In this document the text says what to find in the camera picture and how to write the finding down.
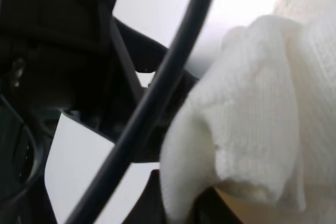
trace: black plastic part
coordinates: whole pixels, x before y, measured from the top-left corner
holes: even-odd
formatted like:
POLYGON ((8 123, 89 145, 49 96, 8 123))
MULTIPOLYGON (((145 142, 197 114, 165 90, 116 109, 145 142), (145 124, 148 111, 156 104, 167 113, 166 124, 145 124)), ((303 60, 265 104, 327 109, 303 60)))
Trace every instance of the black plastic part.
POLYGON ((180 80, 210 3, 211 0, 190 1, 181 27, 152 86, 66 224, 91 224, 98 217, 164 111, 180 80))
POLYGON ((99 15, 99 46, 104 52, 110 50, 110 29, 107 24, 110 22, 112 11, 117 0, 98 0, 98 15, 99 15))
POLYGON ((134 163, 159 162, 161 146, 165 134, 174 119, 175 114, 183 105, 196 82, 197 79, 191 74, 186 71, 183 73, 165 111, 155 123, 155 127, 145 141, 145 144, 139 148, 136 158, 133 161, 134 163))
POLYGON ((57 224, 45 181, 41 176, 10 209, 0 209, 1 224, 57 224))
POLYGON ((100 37, 96 0, 2 0, 0 76, 24 59, 28 105, 92 111, 110 70, 100 37))
POLYGON ((139 73, 152 73, 158 70, 168 49, 157 41, 116 19, 118 29, 139 73))
POLYGON ((187 224, 243 224, 212 187, 205 190, 194 203, 187 224))
POLYGON ((114 20, 113 17, 111 18, 110 21, 110 33, 111 33, 111 43, 113 52, 119 58, 123 72, 129 81, 129 85, 132 90, 134 99, 136 103, 138 103, 143 96, 143 90, 140 85, 140 81, 136 76, 137 74, 135 73, 135 67, 133 65, 132 59, 128 53, 127 47, 124 44, 122 36, 117 27, 116 21, 114 20))
POLYGON ((0 100, 2 104, 6 106, 13 115, 16 116, 18 122, 23 125, 23 131, 28 136, 29 143, 34 150, 34 160, 32 168, 29 169, 29 175, 27 180, 22 184, 20 189, 14 193, 0 199, 0 209, 12 206, 29 190, 29 188, 37 181, 44 171, 45 164, 47 162, 47 155, 50 149, 50 141, 47 140, 51 137, 47 131, 44 131, 44 127, 40 121, 34 117, 32 112, 28 111, 26 107, 20 102, 19 99, 12 95, 10 78, 2 78, 0 89, 0 100))

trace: white surface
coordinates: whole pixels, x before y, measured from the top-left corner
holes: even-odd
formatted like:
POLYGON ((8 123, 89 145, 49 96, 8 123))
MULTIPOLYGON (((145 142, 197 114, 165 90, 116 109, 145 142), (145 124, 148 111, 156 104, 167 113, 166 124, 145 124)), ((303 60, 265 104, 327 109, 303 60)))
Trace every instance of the white surface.
MULTIPOLYGON (((117 0, 114 15, 169 47, 189 0, 117 0)), ((219 52, 229 28, 269 14, 275 0, 214 0, 187 68, 201 76, 219 52)))
POLYGON ((138 76, 140 80, 140 84, 144 88, 148 88, 148 85, 152 82, 155 72, 152 73, 138 73, 136 72, 136 75, 138 76))
MULTIPOLYGON (((46 166, 45 182, 57 222, 62 224, 89 186, 113 144, 61 115, 46 166)), ((158 163, 132 164, 96 223, 120 224, 158 163)))
MULTIPOLYGON (((118 0, 114 15, 168 47, 188 1, 118 0)), ((214 0, 188 69, 201 76, 218 54, 227 30, 270 13, 274 3, 275 0, 214 0)), ((102 137, 61 117, 46 167, 46 187, 59 223, 66 220, 111 148, 112 144, 102 137)), ((119 188, 97 223, 121 223, 141 194, 140 187, 145 185, 151 169, 141 166, 138 170, 133 166, 125 178, 126 186, 119 188)))

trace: black cable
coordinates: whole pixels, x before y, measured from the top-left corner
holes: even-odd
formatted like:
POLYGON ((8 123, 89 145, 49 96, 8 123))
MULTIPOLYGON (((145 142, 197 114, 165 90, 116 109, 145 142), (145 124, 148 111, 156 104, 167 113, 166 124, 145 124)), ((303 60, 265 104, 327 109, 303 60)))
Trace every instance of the black cable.
POLYGON ((211 0, 190 0, 182 24, 155 80, 66 224, 92 224, 102 211, 166 107, 201 30, 210 3, 211 0))

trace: white cloth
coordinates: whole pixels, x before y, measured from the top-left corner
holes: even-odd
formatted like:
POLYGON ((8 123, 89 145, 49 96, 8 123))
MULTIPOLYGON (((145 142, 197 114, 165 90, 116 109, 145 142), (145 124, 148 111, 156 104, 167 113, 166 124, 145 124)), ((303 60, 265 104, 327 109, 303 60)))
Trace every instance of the white cloth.
POLYGON ((276 5, 295 21, 264 16, 229 32, 176 115, 160 160, 170 223, 209 186, 271 206, 265 223, 335 222, 336 9, 323 9, 336 2, 301 1, 276 5))

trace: black device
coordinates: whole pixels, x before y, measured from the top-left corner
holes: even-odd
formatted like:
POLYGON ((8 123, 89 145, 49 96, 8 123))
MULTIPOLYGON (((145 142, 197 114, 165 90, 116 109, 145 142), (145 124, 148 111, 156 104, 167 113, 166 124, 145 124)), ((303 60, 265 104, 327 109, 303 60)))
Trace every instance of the black device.
POLYGON ((14 178, 0 191, 10 213, 0 221, 56 223, 43 177, 59 110, 116 143, 67 224, 93 223, 131 162, 158 161, 197 81, 184 64, 211 0, 191 0, 169 50, 115 19, 116 1, 1 0, 0 100, 17 133, 2 137, 14 178), (135 71, 157 71, 148 90, 135 71))

